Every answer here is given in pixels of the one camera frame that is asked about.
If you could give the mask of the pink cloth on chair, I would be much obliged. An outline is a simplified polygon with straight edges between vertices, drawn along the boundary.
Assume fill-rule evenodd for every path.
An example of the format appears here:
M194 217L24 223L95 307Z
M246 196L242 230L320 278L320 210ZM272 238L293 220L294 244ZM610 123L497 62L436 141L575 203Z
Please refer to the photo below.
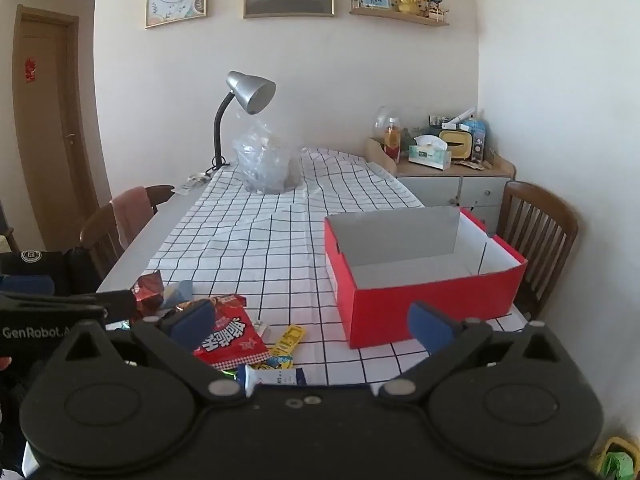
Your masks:
M114 197L111 205L120 246L127 249L153 217L148 192L143 186L130 188Z

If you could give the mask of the dark red foil snack bag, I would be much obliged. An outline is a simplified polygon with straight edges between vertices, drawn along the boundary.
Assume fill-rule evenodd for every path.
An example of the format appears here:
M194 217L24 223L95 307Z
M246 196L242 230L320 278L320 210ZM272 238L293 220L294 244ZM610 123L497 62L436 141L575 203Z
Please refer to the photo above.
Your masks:
M164 303L164 283L160 270L143 274L132 286L131 291L136 298L134 320L141 320L154 315Z

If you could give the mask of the white blue biscuit packet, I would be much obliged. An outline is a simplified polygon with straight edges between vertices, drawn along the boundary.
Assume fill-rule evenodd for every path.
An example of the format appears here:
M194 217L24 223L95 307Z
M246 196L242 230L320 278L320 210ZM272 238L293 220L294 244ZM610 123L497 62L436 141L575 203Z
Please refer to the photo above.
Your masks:
M306 386L306 376L301 368L278 368L277 370L258 370L243 365L238 368L235 380L251 396L259 385L268 386Z

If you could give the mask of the wooden wall shelf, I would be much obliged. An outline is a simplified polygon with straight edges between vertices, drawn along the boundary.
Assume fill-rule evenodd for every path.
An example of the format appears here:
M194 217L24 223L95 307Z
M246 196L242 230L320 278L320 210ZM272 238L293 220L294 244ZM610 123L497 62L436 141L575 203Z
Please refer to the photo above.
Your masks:
M446 18L430 18L422 14L402 13L392 8L381 8L380 6L367 6L363 0L349 0L349 13L368 18L385 18L386 20L402 21L413 24L420 24L430 27L446 27L449 23Z

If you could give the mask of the red cardboard box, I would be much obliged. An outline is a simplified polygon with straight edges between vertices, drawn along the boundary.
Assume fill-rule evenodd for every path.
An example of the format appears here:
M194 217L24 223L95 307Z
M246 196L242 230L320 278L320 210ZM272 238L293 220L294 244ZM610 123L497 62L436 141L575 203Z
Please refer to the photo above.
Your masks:
M350 348L407 340L410 304L457 321L507 314L527 261L464 208L343 212L324 220L324 252Z

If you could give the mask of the left wooden chair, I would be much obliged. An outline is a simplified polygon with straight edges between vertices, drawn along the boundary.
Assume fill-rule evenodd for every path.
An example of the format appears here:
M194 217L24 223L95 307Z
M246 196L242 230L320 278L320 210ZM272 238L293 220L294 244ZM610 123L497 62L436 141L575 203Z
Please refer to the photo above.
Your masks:
M137 186L114 197L82 226L80 246L88 252L99 278L106 278L125 250L174 195L168 184Z

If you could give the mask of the clear plastic bag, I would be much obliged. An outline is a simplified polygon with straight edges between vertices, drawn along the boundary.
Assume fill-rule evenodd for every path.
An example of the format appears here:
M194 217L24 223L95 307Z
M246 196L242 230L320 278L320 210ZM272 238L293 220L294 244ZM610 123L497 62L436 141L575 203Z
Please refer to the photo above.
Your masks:
M252 119L233 141L235 163L245 187L252 193L276 195L302 184L300 149Z

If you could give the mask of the red chips bag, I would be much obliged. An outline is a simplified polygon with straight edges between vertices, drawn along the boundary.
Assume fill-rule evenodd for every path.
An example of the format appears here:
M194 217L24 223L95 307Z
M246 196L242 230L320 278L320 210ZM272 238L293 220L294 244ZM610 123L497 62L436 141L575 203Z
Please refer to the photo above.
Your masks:
M215 313L212 332L193 355L217 370L235 370L241 365L264 362L270 351L245 311L246 299L239 295L211 296Z

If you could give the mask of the checkered white tablecloth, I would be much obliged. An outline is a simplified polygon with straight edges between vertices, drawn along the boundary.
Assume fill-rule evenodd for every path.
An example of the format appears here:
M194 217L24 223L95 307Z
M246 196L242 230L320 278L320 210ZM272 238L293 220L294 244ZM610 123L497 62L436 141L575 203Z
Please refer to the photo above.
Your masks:
M206 188L167 202L103 282L134 284L145 272L189 280L195 296L239 295L268 325L275 344L290 325L306 330L294 364L316 385L379 385L427 357L411 336L350 348L332 289L324 220L332 214L425 207L400 181L364 159L317 150L303 154L302 184L291 192L247 191L239 171L218 172Z

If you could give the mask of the light blue snack packet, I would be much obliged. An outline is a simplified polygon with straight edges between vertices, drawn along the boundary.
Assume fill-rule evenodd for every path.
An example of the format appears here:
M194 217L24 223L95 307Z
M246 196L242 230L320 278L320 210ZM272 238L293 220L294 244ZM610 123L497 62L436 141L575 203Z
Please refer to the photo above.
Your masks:
M164 289L163 309L172 309L193 300L193 283L189 280L175 282Z

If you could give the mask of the green white tissue box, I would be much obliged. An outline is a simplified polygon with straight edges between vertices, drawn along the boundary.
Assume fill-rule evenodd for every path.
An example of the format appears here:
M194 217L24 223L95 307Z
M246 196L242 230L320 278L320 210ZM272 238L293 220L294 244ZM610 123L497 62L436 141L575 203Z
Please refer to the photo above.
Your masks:
M451 165L451 153L448 144L438 136L417 136L408 149L408 161L440 171Z

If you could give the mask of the yellow minion snack packet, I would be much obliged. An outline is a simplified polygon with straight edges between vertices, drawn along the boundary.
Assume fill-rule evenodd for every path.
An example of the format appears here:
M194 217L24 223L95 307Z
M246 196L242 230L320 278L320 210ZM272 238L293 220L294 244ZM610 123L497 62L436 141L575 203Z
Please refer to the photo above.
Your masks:
M288 370L293 367L293 352L303 340L306 330L299 325L290 325L276 344L270 349L269 356L258 365L258 370Z

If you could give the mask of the brown wooden door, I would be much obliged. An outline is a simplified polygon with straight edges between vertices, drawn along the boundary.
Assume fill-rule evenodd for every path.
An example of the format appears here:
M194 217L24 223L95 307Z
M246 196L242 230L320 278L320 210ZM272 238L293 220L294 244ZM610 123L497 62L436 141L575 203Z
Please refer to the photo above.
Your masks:
M86 150L76 16L18 6L13 107L32 211L49 252L79 244L99 208Z

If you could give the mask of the wooden chair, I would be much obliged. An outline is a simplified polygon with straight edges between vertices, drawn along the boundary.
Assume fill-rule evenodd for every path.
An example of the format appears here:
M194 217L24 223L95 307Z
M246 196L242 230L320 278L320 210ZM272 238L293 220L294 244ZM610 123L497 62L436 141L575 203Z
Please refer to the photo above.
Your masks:
M547 305L578 235L577 214L559 196L522 181L506 184L497 234L527 260L514 304L536 320Z
M137 186L114 197L82 226L80 246L88 252L99 278L106 278L125 250L174 195L168 184Z

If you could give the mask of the black bag on chair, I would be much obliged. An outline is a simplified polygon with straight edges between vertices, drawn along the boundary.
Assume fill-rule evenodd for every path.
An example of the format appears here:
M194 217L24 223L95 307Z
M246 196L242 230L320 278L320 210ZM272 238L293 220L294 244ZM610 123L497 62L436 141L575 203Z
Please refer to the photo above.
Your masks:
M67 252L4 252L1 273L9 276L47 276L55 296L75 296L96 292L101 278L90 254L81 247Z

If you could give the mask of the white wooden sideboard cabinet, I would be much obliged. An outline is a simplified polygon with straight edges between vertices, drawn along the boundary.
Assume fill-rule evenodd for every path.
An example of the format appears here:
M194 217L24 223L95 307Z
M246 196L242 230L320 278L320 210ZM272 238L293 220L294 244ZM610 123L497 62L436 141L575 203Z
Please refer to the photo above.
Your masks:
M384 153L381 142L373 138L364 144L364 157L395 176L423 206L465 208L484 224L490 235L498 228L504 187L516 175L515 166L492 148L488 150L484 170L460 165L437 170L412 164L405 158L396 164Z

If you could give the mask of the right wooden chair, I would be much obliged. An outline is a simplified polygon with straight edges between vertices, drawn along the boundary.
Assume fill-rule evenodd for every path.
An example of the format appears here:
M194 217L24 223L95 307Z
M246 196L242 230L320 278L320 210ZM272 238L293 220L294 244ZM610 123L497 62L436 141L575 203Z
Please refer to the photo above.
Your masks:
M527 260L514 304L536 320L547 305L578 235L577 214L559 196L522 181L506 184L497 234Z

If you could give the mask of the blue box on cabinet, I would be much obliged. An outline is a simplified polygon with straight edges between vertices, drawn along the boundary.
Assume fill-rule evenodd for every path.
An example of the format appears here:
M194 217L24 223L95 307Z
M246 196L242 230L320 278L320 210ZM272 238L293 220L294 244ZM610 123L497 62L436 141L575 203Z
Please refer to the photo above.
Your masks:
M481 164L485 159L487 127L484 120L471 117L462 122L461 128L472 136L470 161Z

